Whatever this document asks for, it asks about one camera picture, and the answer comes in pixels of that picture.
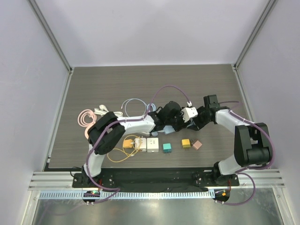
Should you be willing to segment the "light blue power strip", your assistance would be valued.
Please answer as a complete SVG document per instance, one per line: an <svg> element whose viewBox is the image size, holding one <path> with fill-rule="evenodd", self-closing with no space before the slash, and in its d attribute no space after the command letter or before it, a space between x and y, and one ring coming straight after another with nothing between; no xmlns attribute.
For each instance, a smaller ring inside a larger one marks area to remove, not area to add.
<svg viewBox="0 0 300 225"><path fill-rule="evenodd" d="M165 126L160 131L151 132L151 136L156 137L156 136L158 136L158 133L164 133L165 135L167 135L167 134L170 134L170 133L173 133L173 132L175 132L175 130L173 129L172 126Z"/></svg>

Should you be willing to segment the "pink plug adapter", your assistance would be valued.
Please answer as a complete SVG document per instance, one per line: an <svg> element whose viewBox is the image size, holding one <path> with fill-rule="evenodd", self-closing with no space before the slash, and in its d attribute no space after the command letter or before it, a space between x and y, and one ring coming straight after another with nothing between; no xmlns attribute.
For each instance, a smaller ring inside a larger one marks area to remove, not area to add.
<svg viewBox="0 0 300 225"><path fill-rule="evenodd" d="M193 143L192 143L192 147L195 149L195 150L199 150L201 147L202 147L202 143L199 141L199 140L195 140Z"/></svg>

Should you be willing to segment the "teal plug adapter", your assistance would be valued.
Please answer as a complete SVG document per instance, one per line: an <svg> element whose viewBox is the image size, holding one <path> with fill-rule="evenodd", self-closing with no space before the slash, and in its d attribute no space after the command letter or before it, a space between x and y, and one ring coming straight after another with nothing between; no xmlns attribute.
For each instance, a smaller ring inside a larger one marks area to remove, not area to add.
<svg viewBox="0 0 300 225"><path fill-rule="evenodd" d="M172 147L170 143L164 143L163 144L163 153L164 154L169 154L172 152Z"/></svg>

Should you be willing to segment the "white cube socket plain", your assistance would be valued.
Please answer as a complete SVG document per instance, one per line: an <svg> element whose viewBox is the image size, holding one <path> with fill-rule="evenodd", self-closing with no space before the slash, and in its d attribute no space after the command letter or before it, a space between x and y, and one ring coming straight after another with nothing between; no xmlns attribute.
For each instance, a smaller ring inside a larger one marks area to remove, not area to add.
<svg viewBox="0 0 300 225"><path fill-rule="evenodd" d="M147 152L159 152L159 140L157 137L147 138Z"/></svg>

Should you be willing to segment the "white cube socket tiger sticker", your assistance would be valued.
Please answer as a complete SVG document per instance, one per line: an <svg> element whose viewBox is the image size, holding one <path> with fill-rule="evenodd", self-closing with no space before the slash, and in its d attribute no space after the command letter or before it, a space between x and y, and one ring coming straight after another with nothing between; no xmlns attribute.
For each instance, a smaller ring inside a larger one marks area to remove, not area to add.
<svg viewBox="0 0 300 225"><path fill-rule="evenodd" d="M147 139L144 137L135 138L135 149L138 152L146 152L147 151Z"/></svg>

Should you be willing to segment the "yellow orange plug adapter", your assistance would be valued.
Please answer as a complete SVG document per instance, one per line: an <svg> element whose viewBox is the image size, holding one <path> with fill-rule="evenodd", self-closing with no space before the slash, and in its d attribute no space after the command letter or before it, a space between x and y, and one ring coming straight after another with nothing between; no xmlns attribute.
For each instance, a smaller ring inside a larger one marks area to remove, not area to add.
<svg viewBox="0 0 300 225"><path fill-rule="evenodd" d="M124 149L130 149L130 148L133 148L133 145L134 145L134 140L132 140L132 139L125 139L123 141L122 147Z"/></svg>

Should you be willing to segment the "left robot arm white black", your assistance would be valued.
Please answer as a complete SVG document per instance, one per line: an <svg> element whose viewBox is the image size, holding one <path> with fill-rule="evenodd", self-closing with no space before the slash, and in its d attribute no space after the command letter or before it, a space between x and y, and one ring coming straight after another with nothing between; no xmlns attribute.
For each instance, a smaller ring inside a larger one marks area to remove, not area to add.
<svg viewBox="0 0 300 225"><path fill-rule="evenodd" d="M142 116L118 117L108 112L88 130L89 153L82 166L82 182L91 188L99 183L105 155L113 150L123 136L158 132L166 126L171 126L177 132L186 128L195 115L194 108L180 107L174 101L156 111L146 111Z"/></svg>

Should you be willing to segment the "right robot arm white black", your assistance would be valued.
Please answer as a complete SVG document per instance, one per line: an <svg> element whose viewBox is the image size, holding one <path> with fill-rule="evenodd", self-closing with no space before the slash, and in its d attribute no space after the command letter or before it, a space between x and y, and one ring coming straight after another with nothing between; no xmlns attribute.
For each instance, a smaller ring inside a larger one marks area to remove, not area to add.
<svg viewBox="0 0 300 225"><path fill-rule="evenodd" d="M216 95L203 98L204 106L197 108L189 129L199 131L213 122L234 134L233 155L216 162L211 171L212 182L225 186L238 172L246 169L263 170L274 161L273 144L268 127L264 123L254 123L235 114L226 106L221 106Z"/></svg>

